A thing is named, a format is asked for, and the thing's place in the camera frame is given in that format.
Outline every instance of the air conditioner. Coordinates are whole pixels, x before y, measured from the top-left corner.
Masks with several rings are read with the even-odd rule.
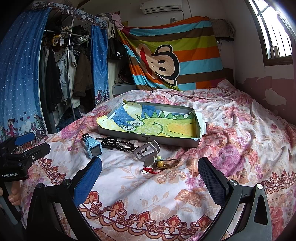
[[[155,12],[181,11],[182,0],[152,0],[140,4],[144,14]]]

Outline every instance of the window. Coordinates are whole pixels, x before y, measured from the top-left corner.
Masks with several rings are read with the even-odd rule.
[[[277,12],[263,0],[245,0],[261,43],[264,66],[293,64],[289,35]]]

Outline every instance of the dinosaur eye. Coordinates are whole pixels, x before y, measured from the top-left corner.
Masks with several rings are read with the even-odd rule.
[[[131,125],[132,126],[142,126],[142,125],[144,125],[144,122],[140,121],[140,120],[133,120],[133,121],[131,121]]]
[[[122,129],[124,131],[128,131],[128,132],[132,132],[132,131],[136,130],[136,128],[134,126],[124,126]]]

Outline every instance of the blue gripper pad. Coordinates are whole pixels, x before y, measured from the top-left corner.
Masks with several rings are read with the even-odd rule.
[[[224,206],[229,193],[227,178],[206,157],[198,160],[197,169],[215,204]]]
[[[23,136],[18,137],[15,140],[15,144],[17,146],[21,146],[29,141],[33,141],[34,139],[35,139],[35,134],[33,132],[30,132],[30,133],[24,134]]]
[[[91,166],[85,172],[84,176],[80,179],[74,189],[73,201],[77,207],[78,205],[85,202],[87,196],[89,195],[91,189],[93,188],[96,180],[98,179],[102,171],[101,159],[98,157],[94,158],[95,160],[92,162]]]

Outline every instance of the green dinosaur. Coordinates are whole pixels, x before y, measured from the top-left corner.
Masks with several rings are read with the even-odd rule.
[[[145,118],[136,115],[138,120],[127,121],[128,126],[122,126],[127,132],[136,134],[147,134],[164,137],[196,138],[195,115],[191,112],[186,118],[182,114],[165,116],[161,112],[160,116],[156,111],[151,117],[144,113]]]

